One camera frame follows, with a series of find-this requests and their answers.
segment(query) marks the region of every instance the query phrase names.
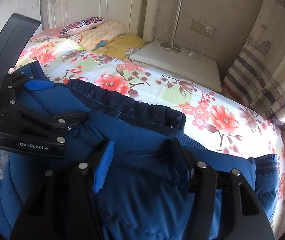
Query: bed post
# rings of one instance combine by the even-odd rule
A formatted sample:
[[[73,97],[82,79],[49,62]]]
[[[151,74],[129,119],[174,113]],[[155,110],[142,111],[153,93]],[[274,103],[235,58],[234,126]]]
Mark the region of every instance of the bed post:
[[[159,0],[147,0],[144,34],[142,37],[145,43],[153,41],[158,4]]]
[[[52,6],[51,0],[47,0],[47,15],[48,15],[49,28],[53,29],[52,12],[51,12],[50,6]]]

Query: nightstand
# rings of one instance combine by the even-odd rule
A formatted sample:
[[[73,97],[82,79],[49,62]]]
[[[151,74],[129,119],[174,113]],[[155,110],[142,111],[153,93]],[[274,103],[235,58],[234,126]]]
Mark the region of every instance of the nightstand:
[[[216,61],[203,55],[190,59],[186,51],[169,52],[157,44],[160,41],[149,43],[130,55],[129,59],[140,65],[160,68],[215,92],[222,92]]]

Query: lamp base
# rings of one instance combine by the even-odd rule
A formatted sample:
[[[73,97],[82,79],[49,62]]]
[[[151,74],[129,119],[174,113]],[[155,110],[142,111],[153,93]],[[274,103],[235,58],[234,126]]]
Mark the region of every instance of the lamp base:
[[[181,47],[179,46],[171,46],[170,44],[168,44],[167,42],[163,42],[160,44],[160,47],[164,50],[167,50],[169,52],[180,52],[181,51]]]

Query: white plug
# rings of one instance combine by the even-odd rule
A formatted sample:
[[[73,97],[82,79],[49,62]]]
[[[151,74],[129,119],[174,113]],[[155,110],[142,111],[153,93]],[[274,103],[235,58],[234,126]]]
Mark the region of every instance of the white plug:
[[[188,53],[188,58],[197,59],[198,57],[199,57],[199,54],[197,52],[191,51]]]

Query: floral bed sheet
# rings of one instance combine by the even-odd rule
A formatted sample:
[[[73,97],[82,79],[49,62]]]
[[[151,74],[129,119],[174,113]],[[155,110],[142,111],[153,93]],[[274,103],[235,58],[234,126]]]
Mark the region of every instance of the floral bed sheet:
[[[185,133],[207,149],[239,157],[278,155],[279,195],[271,222],[276,232],[285,203],[285,148],[280,130],[254,111],[183,78],[86,51],[70,39],[34,36],[11,72],[38,60],[56,83],[80,79],[140,102],[186,115]]]

